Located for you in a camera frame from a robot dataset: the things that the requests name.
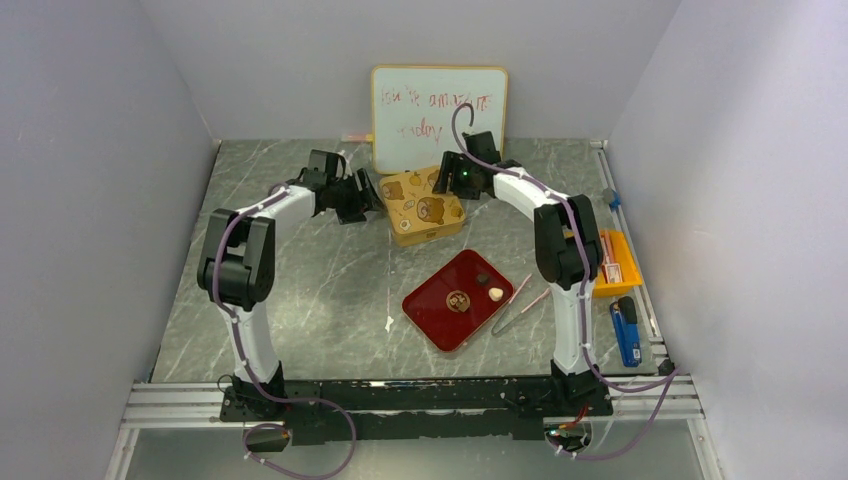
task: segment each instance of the white wall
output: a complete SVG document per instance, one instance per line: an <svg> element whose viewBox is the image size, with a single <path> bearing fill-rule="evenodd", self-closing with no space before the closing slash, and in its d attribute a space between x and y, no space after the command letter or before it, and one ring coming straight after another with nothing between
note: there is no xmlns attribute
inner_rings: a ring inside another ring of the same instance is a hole
<svg viewBox="0 0 848 480"><path fill-rule="evenodd" d="M607 138L680 0L142 0L219 138L371 131L371 68L501 65L507 135Z"/></svg>
<svg viewBox="0 0 848 480"><path fill-rule="evenodd" d="M611 137L729 479L848 469L848 6L684 1Z"/></svg>
<svg viewBox="0 0 848 480"><path fill-rule="evenodd" d="M214 148L135 0L0 1L0 477L105 473Z"/></svg>

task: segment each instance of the lighter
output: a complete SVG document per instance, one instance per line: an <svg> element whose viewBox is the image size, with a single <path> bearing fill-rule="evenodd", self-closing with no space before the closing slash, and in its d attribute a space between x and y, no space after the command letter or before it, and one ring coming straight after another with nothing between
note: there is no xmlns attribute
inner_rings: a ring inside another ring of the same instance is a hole
<svg viewBox="0 0 848 480"><path fill-rule="evenodd" d="M630 297L621 297L610 304L615 338L625 367L638 367L642 363L642 346L639 343L639 326L636 323L636 305Z"/></svg>

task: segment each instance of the marble table surface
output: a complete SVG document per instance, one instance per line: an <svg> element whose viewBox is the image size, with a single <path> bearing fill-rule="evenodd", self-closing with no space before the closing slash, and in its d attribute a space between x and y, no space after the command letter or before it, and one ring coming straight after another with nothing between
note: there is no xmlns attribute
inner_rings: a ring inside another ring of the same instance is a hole
<svg viewBox="0 0 848 480"><path fill-rule="evenodd" d="M352 166L371 168L369 144L337 140L225 141L192 234L182 279L153 372L154 382L214 381L233 371L221 315L195 280L209 213L261 199L275 182L297 176L312 149L353 153ZM508 139L512 158L551 188L592 199L598 228L613 228L601 199L602 173L586 140ZM527 305L547 284L536 269L533 228L517 210L488 198L463 201L467 221L456 235L402 248L384 214L339 225L325 213L277 237L276 279L267 300L274 348L289 379L392 379L546 374L554 350L550 298L498 336L484 325L446 354L401 309L403 298L465 248L476 250L514 285L533 277L516 298ZM613 299L593 299L594 343L605 374L655 374L648 330L639 326L643 362L625 368L608 313Z"/></svg>

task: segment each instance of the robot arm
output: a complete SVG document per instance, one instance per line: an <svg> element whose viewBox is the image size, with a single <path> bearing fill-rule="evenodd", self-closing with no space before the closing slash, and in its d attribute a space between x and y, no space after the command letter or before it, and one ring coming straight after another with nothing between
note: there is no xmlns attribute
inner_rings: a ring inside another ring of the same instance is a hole
<svg viewBox="0 0 848 480"><path fill-rule="evenodd" d="M572 275L568 275L563 271L562 261L559 258L562 250L567 250L565 236L562 232L558 214L559 202L545 196L534 185L523 180L521 177L527 173L523 168L512 167L509 170L520 173L521 175L518 177L502 173L494 175L493 193L495 198L512 205L534 224L536 234L536 262L543 277L550 285L551 297L554 300L554 325L556 327L554 364L566 375L585 372L589 370L589 366L580 352L580 323L577 310L578 292L576 286L570 288L572 285L567 280ZM577 200L577 203L583 203L580 199ZM583 209L585 210L587 206L589 213L591 213L591 204L587 203L583 205ZM594 226L594 216L591 216L591 223ZM595 237L597 237L597 228L594 228L593 231ZM560 251L553 252L552 247L560 247ZM582 276L582 272L583 268L580 265L580 276ZM591 280L586 285L586 302L589 302L592 297L592 291L595 286L594 275L590 276ZM591 343L591 318L587 318L587 325L589 332L588 341Z"/></svg>
<svg viewBox="0 0 848 480"><path fill-rule="evenodd" d="M465 155L445 152L439 179L433 191L450 191L460 198L478 199L481 192L502 200L521 212L533 222L535 234L536 266L550 284L554 299L554 323L556 347L553 363L564 376L577 375L589 370L580 346L579 292L577 284L583 279L583 262L579 256L575 238L566 237L563 227L579 229L583 247L589 257L589 282L586 284L584 301L589 302L598 275L602 248L592 204L585 195L569 197L560 192L543 192L527 180L529 175L512 161L501 161L491 132L465 135L468 152L481 161L498 167L503 173L472 162ZM567 198L575 223L569 220L562 204L555 197ZM591 318L587 312L587 340L592 343ZM594 353L588 349L590 360Z"/></svg>
<svg viewBox="0 0 848 480"><path fill-rule="evenodd" d="M282 365L271 342L264 302L274 282L275 238L328 208L335 210L342 224L364 221L366 211L381 208L382 202L367 173L360 169L356 175L345 177L346 167L341 155L313 150L308 167L301 170L298 178L287 182L286 196L262 205L256 214L242 219L227 239L218 293L222 302L235 311L241 346L251 371L266 391L277 396L285 396ZM197 281L213 302L215 256L227 225L237 215L236 211L218 209L209 219ZM233 351L238 352L233 316L221 307L218 310L227 324ZM250 390L252 379L238 354L234 376L234 383L243 382L241 387Z"/></svg>

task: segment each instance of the small white object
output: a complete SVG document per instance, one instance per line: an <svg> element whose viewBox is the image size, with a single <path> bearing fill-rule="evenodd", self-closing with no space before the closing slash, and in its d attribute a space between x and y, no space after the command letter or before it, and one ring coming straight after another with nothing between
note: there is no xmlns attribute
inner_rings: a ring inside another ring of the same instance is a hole
<svg viewBox="0 0 848 480"><path fill-rule="evenodd" d="M503 298L503 290L500 288L490 288L489 298L491 298L493 302L499 302Z"/></svg>
<svg viewBox="0 0 848 480"><path fill-rule="evenodd" d="M604 251L604 261L603 264L606 265L608 263L612 263L610 259L610 246L607 243L607 236L601 232L601 249Z"/></svg>

